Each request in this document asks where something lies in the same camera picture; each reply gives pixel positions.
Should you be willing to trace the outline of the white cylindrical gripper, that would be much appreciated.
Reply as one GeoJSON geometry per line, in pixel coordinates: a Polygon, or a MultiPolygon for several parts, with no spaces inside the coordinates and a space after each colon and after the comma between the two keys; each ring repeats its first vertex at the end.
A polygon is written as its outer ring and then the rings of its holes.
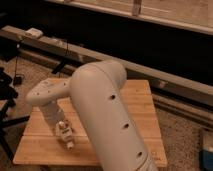
{"type": "Polygon", "coordinates": [[[40,107],[44,120],[53,134],[58,133],[58,123],[65,119],[61,107],[56,101],[49,102],[40,107]]]}

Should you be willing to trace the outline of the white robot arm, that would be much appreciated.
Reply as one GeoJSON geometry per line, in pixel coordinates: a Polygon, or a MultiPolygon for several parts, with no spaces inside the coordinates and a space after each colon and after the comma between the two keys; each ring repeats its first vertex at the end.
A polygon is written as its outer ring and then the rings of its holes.
{"type": "Polygon", "coordinates": [[[26,101],[54,129],[65,119],[57,100],[68,97],[104,171],[158,171],[121,97],[126,79],[125,67],[115,60],[91,62],[61,83],[41,81],[26,101]]]}

